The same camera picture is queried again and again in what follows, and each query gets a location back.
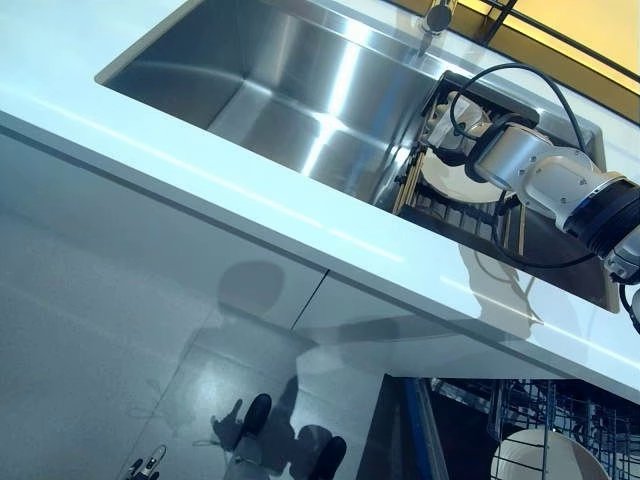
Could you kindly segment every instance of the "black cable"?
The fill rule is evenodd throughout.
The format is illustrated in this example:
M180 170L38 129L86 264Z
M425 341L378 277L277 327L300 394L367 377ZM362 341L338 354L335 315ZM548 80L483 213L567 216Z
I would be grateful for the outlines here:
M502 246L502 239L498 238L497 226L498 226L498 217L500 216L500 211L502 210L502 206L504 205L504 197L507 194L506 191L502 191L500 194L500 198L495 206L495 211L493 212L493 221L491 222L491 239L495 244L496 248L502 255L517 263L520 266L530 267L530 268L541 268L541 269L554 269L554 268L567 268L573 267L574 265L578 265L579 263L586 262L587 260L591 260L595 257L595 254L589 253L582 257L576 258L575 260L570 260L568 262L562 263L535 263L530 262L522 255L517 255L511 253L509 250Z
M488 75L489 73L495 72L497 70L506 70L510 68L528 70L530 72L533 72L536 75L538 75L540 78L542 78L547 83L547 85L549 85L549 87L551 87L551 90L553 90L553 93L555 93L556 96L558 97L558 100L560 100L560 103L562 104L565 112L567 112L567 116L569 117L571 126L573 127L573 130L576 134L576 138L578 139L578 145L580 147L580 150L586 153L584 137L582 136L582 131L580 130L580 126L578 125L578 120L576 119L576 116L574 115L573 110L571 110L571 107L569 106L569 102L567 102L567 99L564 97L564 95L560 91L560 88L558 87L558 85L556 85L556 83L544 72L530 65L525 65L524 63L514 62L514 63L503 63L501 65L495 65L493 67L487 68L486 70L483 70L482 72L478 73L477 75L467 80L467 82L464 85L462 85L462 87L460 87L456 95L453 97L453 100L451 101L449 116L451 118L451 123L453 124L453 130L458 135L462 135L463 137L469 138L471 140L477 140L479 138L464 131L464 129L460 127L460 125L458 125L458 122L456 122L456 118L454 115L456 102L458 101L458 98L460 98L460 95L462 95L471 85L473 85L480 78L484 77L485 75Z
M633 313L633 308L631 307L631 305L629 305L629 302L627 301L627 291L626 291L626 285L624 283L621 283L618 286L618 293L620 294L620 303L622 303L622 306L629 314L629 318L631 318L631 323L633 324L633 328L635 328L636 332L640 334L640 320L638 320L638 317L636 317L636 314Z

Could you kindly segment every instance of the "dishwasher rack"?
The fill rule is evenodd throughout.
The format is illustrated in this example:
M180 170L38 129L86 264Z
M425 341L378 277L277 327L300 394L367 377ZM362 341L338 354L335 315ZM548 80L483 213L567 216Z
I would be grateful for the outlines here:
M502 442L510 433L540 428L545 431L545 441L535 447L544 448L543 452L547 448L547 434L553 431L585 447L612 480L640 479L638 406L625 401L612 404L590 396L578 398L563 388L562 381L552 380L450 381L434 378L430 380L430 387L434 393L487 414L487 433L499 445L496 466L499 462L512 461L501 452ZM540 479L546 479L546 454L542 455L542 468L523 467L539 472ZM490 478L500 477L491 472Z

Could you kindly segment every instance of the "window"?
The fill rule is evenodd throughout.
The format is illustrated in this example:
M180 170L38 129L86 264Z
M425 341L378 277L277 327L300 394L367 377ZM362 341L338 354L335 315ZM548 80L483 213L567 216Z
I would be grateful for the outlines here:
M430 0L394 0L424 14ZM637 0L459 0L451 29L640 123Z

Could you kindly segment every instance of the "white plate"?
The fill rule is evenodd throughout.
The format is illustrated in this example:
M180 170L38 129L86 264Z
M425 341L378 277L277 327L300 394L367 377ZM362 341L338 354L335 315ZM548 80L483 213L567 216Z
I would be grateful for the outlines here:
M544 429L521 430L502 441L493 455L489 478L500 480L540 480L542 472L523 467L542 469ZM546 480L610 480L602 465L582 445L556 432L547 438Z
M467 203L497 202L502 190L490 183L478 183L467 177L464 165L449 167L431 149L421 169L425 180L445 197Z

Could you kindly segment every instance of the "black shoe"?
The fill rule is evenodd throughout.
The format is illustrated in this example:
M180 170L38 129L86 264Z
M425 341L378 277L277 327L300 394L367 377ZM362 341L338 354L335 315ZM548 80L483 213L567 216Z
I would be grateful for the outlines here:
M271 397L266 393L261 393L254 398L251 405L249 405L249 409L247 410L247 414L244 416L242 429L240 430L240 435L238 435L238 440L236 440L234 449L238 446L238 442L243 436L247 434L258 435L260 433L264 425L267 423L269 412L271 412Z
M347 453L347 442L342 437L333 437L320 452L309 480L332 480Z

